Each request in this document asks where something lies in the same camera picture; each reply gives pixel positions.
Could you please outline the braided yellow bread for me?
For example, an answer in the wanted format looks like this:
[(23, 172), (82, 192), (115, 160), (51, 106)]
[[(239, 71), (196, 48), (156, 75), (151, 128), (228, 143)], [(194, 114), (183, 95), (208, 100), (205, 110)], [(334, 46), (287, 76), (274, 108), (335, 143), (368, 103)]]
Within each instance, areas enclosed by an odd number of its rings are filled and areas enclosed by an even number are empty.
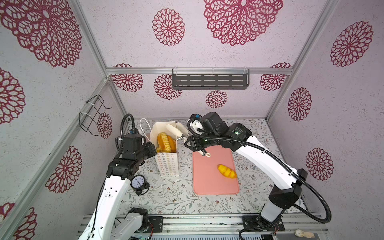
[(157, 153), (176, 153), (177, 144), (176, 141), (171, 138), (171, 136), (166, 133), (160, 133), (157, 136), (158, 147)]

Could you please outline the black alarm clock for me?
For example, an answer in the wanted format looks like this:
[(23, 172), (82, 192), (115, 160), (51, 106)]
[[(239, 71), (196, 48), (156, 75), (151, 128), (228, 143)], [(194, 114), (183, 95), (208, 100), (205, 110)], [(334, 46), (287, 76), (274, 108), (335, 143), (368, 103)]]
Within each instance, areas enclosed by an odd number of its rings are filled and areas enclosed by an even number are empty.
[(135, 191), (136, 195), (141, 196), (149, 191), (150, 184), (143, 175), (136, 175), (131, 181), (131, 188)]

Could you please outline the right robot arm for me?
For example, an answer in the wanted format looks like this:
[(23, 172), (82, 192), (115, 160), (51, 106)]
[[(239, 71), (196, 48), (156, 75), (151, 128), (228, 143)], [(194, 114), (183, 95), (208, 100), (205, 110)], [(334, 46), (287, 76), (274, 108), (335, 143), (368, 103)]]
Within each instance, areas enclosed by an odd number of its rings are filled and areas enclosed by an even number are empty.
[(207, 157), (207, 148), (221, 146), (245, 157), (262, 170), (274, 186), (257, 218), (253, 231), (262, 231), (279, 221), (285, 210), (293, 207), (302, 193), (307, 172), (296, 170), (266, 149), (252, 132), (240, 123), (227, 126), (224, 121), (209, 123), (190, 119), (187, 126), (167, 125), (167, 130), (185, 141), (185, 147)]

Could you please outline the pink plastic tray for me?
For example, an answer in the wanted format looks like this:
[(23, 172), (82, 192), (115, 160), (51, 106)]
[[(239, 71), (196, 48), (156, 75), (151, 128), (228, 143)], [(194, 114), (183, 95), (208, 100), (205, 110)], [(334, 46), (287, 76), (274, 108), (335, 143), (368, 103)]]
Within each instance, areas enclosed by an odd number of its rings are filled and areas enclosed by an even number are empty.
[(227, 178), (218, 170), (219, 165), (235, 171), (233, 153), (221, 146), (207, 148), (210, 157), (193, 153), (193, 186), (197, 195), (235, 195), (239, 193), (238, 179)]

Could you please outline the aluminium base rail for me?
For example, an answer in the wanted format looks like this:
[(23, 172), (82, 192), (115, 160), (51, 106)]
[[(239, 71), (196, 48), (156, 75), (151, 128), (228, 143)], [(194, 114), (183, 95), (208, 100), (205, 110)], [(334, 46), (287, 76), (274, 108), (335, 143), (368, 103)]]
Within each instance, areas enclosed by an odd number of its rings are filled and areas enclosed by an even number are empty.
[[(118, 215), (114, 230), (125, 218)], [(192, 214), (192, 215), (148, 215), (149, 227), (144, 232), (135, 232), (130, 238), (151, 240), (284, 240), (297, 239), (295, 230), (315, 234), (315, 240), (328, 240), (326, 225), (299, 213), (284, 214), (272, 227), (253, 231), (257, 226), (256, 214)], [(91, 216), (85, 216), (81, 223), (79, 237)]]

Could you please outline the dark grey wall shelf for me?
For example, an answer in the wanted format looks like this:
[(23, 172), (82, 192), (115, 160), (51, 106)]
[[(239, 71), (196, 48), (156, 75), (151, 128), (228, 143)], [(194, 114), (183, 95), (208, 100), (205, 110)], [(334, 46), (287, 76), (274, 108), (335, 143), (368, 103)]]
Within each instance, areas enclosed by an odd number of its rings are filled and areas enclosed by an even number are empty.
[(246, 90), (250, 75), (243, 74), (182, 74), (172, 69), (174, 90)]

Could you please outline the yellow orange swirl bun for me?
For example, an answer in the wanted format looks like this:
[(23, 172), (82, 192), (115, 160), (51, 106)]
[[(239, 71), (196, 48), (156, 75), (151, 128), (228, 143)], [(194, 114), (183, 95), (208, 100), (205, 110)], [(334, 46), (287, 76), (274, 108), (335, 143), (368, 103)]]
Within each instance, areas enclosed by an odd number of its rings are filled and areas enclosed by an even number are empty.
[(237, 178), (237, 173), (231, 168), (228, 168), (224, 165), (218, 165), (218, 171), (221, 173), (221, 175), (223, 175), (226, 178), (229, 178), (229, 179)]

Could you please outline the white printed paper bag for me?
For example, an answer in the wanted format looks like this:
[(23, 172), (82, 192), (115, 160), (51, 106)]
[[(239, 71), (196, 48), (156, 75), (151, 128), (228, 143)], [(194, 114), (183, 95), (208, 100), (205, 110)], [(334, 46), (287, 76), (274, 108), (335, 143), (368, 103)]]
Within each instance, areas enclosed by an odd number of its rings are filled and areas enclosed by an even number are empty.
[(155, 160), (162, 178), (176, 178), (179, 174), (178, 144), (180, 138), (174, 133), (177, 123), (156, 122), (150, 124), (145, 118), (139, 120), (141, 133), (155, 145)]

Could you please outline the small cream figurine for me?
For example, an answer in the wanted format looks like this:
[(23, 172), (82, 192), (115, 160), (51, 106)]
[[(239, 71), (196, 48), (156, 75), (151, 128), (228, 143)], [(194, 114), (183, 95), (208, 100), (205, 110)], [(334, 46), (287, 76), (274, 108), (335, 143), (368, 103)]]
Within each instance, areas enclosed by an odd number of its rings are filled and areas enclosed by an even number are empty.
[(300, 230), (300, 229), (295, 230), (294, 233), (295, 233), (295, 236), (297, 236), (299, 238), (307, 238), (307, 239), (314, 239), (315, 238), (314, 233), (305, 232), (305, 231)]

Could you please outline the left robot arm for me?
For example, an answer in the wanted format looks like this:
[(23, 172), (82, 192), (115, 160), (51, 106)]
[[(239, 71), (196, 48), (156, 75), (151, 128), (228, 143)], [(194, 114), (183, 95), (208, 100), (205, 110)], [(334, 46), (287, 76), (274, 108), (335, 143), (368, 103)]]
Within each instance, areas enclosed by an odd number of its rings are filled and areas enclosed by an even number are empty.
[(135, 173), (147, 159), (156, 155), (151, 142), (144, 143), (137, 151), (128, 148), (119, 150), (107, 170), (107, 176), (100, 189), (94, 213), (80, 235), (80, 240), (128, 240), (137, 231), (149, 227), (148, 211), (133, 208), (126, 218), (113, 230), (122, 197), (131, 186)]

